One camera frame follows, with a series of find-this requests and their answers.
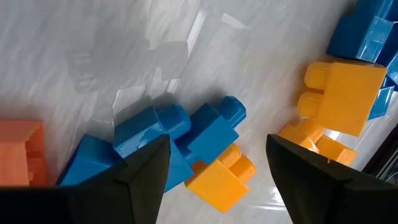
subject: yellow plastic brick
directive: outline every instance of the yellow plastic brick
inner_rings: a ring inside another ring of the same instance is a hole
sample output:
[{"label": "yellow plastic brick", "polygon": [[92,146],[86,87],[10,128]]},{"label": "yellow plastic brick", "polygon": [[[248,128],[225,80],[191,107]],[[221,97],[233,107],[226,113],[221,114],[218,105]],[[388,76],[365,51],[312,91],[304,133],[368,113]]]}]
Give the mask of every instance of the yellow plastic brick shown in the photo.
[{"label": "yellow plastic brick", "polygon": [[313,119],[303,119],[297,126],[286,125],[278,135],[292,143],[319,153],[315,143],[323,136],[323,128]]},{"label": "yellow plastic brick", "polygon": [[245,183],[256,173],[253,163],[235,144],[210,165],[199,161],[192,169],[195,175],[185,181],[185,186],[221,213],[249,192]]},{"label": "yellow plastic brick", "polygon": [[360,136],[386,72],[364,63],[315,62],[308,67],[305,84],[324,92],[304,93],[298,112],[325,128]]},{"label": "yellow plastic brick", "polygon": [[351,165],[357,155],[356,151],[328,137],[322,137],[318,141],[317,146],[319,154],[346,166]]}]

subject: stacked blocks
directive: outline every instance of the stacked blocks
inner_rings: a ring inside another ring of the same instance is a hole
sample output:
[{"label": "stacked blocks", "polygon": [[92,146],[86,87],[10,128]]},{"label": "stacked blocks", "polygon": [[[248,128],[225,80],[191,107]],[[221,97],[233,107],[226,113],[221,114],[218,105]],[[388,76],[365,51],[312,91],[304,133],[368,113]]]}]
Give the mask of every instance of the stacked blocks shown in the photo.
[{"label": "stacked blocks", "polygon": [[199,159],[211,164],[238,138],[236,127],[246,117],[239,100],[226,96],[203,105],[191,118],[180,105],[149,107],[115,127],[113,146],[84,135],[58,180],[74,185],[106,170],[162,134],[170,136],[170,167],[165,191],[191,178]]},{"label": "stacked blocks", "polygon": [[397,21],[397,0],[359,0],[354,14],[339,21],[328,54],[387,67],[398,91]]},{"label": "stacked blocks", "polygon": [[350,165],[356,157],[355,151],[324,136],[323,127],[314,119],[305,118],[296,126],[288,124],[278,135],[346,166]]}]

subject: plastic block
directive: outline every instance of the plastic block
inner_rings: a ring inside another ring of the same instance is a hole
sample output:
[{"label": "plastic block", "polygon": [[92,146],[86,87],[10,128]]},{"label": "plastic block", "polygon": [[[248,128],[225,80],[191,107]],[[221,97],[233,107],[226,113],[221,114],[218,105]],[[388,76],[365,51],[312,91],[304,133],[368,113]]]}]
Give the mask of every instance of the plastic block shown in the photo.
[{"label": "plastic block", "polygon": [[193,170],[181,154],[175,143],[170,140],[170,167],[165,192],[193,176]]},{"label": "plastic block", "polygon": [[41,121],[0,121],[0,186],[47,185]]},{"label": "plastic block", "polygon": [[249,192],[245,184],[256,173],[253,163],[235,144],[210,165],[199,161],[192,169],[195,175],[185,186],[222,213]]},{"label": "plastic block", "polygon": [[396,0],[359,0],[354,13],[361,17],[377,16],[388,21],[397,21],[397,10]]},{"label": "plastic block", "polygon": [[369,120],[386,115],[393,92],[394,84],[389,77],[386,77],[373,104]]},{"label": "plastic block", "polygon": [[190,128],[189,115],[180,105],[170,105],[161,110],[149,107],[115,127],[113,147],[125,158],[160,135],[168,134],[171,150],[169,178],[165,188],[168,191],[193,175],[190,165],[174,143]]},{"label": "plastic block", "polygon": [[319,153],[315,143],[323,136],[323,127],[314,119],[305,118],[297,126],[287,124],[278,135],[292,143]]},{"label": "plastic block", "polygon": [[199,160],[211,164],[239,137],[234,127],[245,117],[245,107],[233,96],[214,107],[206,103],[191,116],[191,130],[175,143],[190,166]]},{"label": "plastic block", "polygon": [[315,62],[305,84],[323,93],[302,94],[297,109],[328,129],[360,136],[387,69],[354,62]]},{"label": "plastic block", "polygon": [[57,185],[80,184],[121,159],[111,143],[85,134],[60,175]]},{"label": "plastic block", "polygon": [[180,105],[162,110],[149,107],[115,127],[113,147],[125,158],[161,134],[168,134],[174,140],[190,128],[189,115]]},{"label": "plastic block", "polygon": [[319,154],[346,166],[349,166],[354,161],[357,154],[356,151],[328,137],[322,137],[317,146]]},{"label": "plastic block", "polygon": [[393,22],[380,17],[343,16],[331,38],[329,55],[376,62]]},{"label": "plastic block", "polygon": [[387,76],[398,91],[398,24],[394,24],[389,38],[380,53],[377,63],[388,68]]}]

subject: yellow block stud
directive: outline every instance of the yellow block stud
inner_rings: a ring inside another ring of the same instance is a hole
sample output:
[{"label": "yellow block stud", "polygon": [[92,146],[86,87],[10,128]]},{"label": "yellow block stud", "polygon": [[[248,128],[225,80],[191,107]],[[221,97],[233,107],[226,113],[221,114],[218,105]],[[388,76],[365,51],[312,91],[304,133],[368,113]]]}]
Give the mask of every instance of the yellow block stud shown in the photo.
[{"label": "yellow block stud", "polygon": [[351,165],[357,155],[356,151],[328,137],[322,137],[318,141],[317,146],[319,148],[319,154],[346,166]]},{"label": "yellow block stud", "polygon": [[297,126],[286,125],[278,135],[292,143],[319,153],[315,143],[323,136],[323,128],[314,119],[303,119]]}]

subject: blue building block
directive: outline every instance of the blue building block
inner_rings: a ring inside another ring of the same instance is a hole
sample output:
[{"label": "blue building block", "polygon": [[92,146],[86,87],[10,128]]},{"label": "blue building block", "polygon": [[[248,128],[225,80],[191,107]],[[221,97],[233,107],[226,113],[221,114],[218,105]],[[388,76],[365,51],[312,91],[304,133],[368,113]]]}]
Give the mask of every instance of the blue building block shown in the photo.
[{"label": "blue building block", "polygon": [[121,160],[111,143],[85,134],[59,177],[57,185],[80,184]]},{"label": "blue building block", "polygon": [[348,59],[376,62],[393,22],[377,16],[343,16],[331,38],[328,54]]},{"label": "blue building block", "polygon": [[245,117],[245,107],[233,96],[214,107],[206,103],[191,116],[191,130],[175,143],[188,164],[210,164],[239,137],[234,127]]},{"label": "blue building block", "polygon": [[398,24],[394,24],[377,63],[388,68],[387,76],[394,82],[398,91]]},{"label": "blue building block", "polygon": [[388,21],[398,21],[397,0],[359,0],[356,3],[355,14],[377,16]]},{"label": "blue building block", "polygon": [[191,128],[189,115],[180,105],[157,110],[149,107],[115,127],[114,150],[123,158],[137,151],[161,134],[170,136],[170,167],[165,190],[168,191],[193,175],[191,167],[174,144],[174,140]]},{"label": "blue building block", "polygon": [[373,104],[372,110],[369,115],[369,120],[386,115],[393,92],[394,84],[389,77],[386,77]]}]

